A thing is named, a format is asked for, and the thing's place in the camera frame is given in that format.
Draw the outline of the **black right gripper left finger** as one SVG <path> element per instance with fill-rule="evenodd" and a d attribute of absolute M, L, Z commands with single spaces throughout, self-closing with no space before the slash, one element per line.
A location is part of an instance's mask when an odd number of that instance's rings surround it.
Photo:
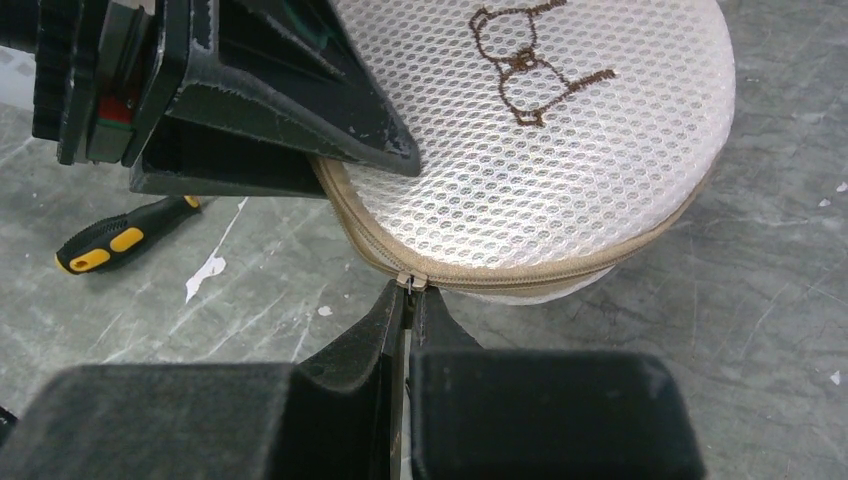
<path fill-rule="evenodd" d="M 79 365 L 1 448 L 5 479 L 396 479 L 406 292 L 300 363 Z"/>

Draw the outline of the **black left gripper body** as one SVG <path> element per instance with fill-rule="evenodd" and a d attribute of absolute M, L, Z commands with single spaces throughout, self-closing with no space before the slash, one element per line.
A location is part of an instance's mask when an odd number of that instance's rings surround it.
<path fill-rule="evenodd" d="M 166 166 L 169 4 L 42 1 L 34 137 L 62 165 Z"/>

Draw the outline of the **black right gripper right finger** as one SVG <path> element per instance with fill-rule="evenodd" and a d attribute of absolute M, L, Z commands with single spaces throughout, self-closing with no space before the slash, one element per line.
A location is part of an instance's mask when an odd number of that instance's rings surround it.
<path fill-rule="evenodd" d="M 669 369 L 627 351 L 486 349 L 435 288 L 414 296 L 417 479 L 702 479 Z"/>

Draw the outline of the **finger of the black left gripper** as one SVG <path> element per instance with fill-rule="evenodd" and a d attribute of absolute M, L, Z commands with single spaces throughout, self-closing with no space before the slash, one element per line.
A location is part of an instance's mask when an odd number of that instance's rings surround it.
<path fill-rule="evenodd" d="M 307 155 L 172 117 L 157 125 L 129 187 L 161 196 L 325 196 Z"/>
<path fill-rule="evenodd" d="M 405 177 L 419 148 L 330 1 L 166 1 L 165 117 Z"/>

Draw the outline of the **white mesh laundry bag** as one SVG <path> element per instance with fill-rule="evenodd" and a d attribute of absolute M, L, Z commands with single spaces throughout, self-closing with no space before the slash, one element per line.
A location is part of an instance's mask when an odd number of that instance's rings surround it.
<path fill-rule="evenodd" d="M 354 248 L 407 288 L 509 305 L 579 290 L 672 226 L 729 136 L 715 1 L 335 7 L 421 171 L 314 169 Z"/>

